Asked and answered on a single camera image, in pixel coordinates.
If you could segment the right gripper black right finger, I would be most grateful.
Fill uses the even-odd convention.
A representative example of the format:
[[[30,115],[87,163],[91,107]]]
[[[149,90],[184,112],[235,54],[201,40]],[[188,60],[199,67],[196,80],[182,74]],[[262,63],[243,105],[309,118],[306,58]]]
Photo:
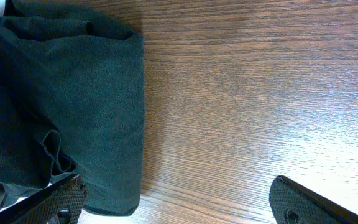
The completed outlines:
[[[271,184],[269,204],[278,224],[358,224],[358,214],[283,175]]]

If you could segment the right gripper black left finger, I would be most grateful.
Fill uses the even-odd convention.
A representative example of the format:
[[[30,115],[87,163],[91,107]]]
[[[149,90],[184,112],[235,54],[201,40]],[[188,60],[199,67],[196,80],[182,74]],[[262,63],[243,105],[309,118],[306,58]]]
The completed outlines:
[[[87,198],[80,175],[72,174],[0,212],[0,224],[77,224]]]

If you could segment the dark green t-shirt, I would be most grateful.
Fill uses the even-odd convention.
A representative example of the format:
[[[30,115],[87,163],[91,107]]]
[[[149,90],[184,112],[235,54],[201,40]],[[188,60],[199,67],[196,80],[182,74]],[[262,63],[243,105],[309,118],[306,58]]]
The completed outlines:
[[[144,148],[143,37],[78,6],[7,1],[0,16],[0,209],[70,174],[85,210],[129,216]]]

